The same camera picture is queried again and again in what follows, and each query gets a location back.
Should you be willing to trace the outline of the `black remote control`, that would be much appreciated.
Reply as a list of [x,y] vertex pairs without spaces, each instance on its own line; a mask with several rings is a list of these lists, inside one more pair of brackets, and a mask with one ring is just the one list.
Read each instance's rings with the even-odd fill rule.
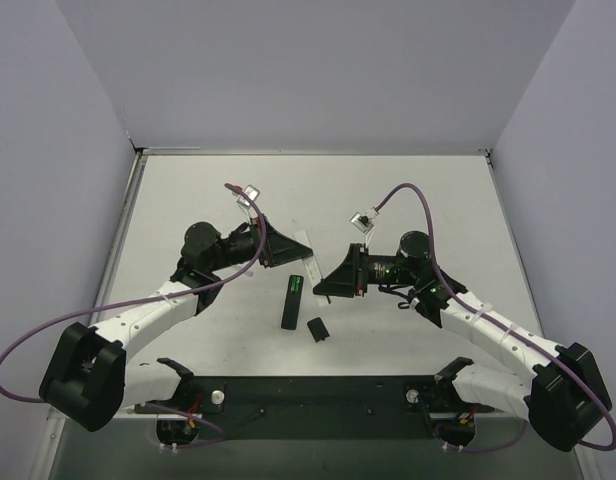
[[[300,285],[298,291],[293,292],[291,285],[294,277],[299,277]],[[297,328],[299,310],[301,305],[304,277],[301,275],[290,275],[287,285],[284,307],[282,312],[280,327],[283,330],[293,331]]]

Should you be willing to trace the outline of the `black battery cover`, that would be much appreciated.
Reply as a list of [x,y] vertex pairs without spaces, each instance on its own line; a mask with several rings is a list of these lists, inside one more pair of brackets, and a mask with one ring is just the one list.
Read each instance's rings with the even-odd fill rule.
[[321,317],[309,320],[307,327],[316,343],[325,341],[330,337],[330,333]]

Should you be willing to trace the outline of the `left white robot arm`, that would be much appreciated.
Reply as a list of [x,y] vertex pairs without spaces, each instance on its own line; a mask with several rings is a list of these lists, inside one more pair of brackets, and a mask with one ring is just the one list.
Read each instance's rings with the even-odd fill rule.
[[227,237],[198,222],[184,234],[174,274],[142,305],[91,327],[74,323],[60,336],[42,379],[42,400],[93,432],[123,407],[160,401],[171,411],[192,402],[192,372],[170,358],[131,360],[173,326],[208,308],[223,287],[217,271],[250,260],[273,268],[312,255],[310,247],[253,218]]

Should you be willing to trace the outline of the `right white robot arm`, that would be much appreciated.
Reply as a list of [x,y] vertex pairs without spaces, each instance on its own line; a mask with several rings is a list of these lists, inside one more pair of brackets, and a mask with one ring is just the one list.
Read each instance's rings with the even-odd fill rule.
[[369,286],[405,287],[411,309],[497,360],[502,371],[456,360],[438,374],[443,389],[465,404],[506,412],[529,423],[564,452],[584,442],[612,403],[594,355],[565,347],[497,313],[434,263],[428,236],[405,233],[393,256],[353,244],[343,262],[314,287],[319,296],[353,298]]

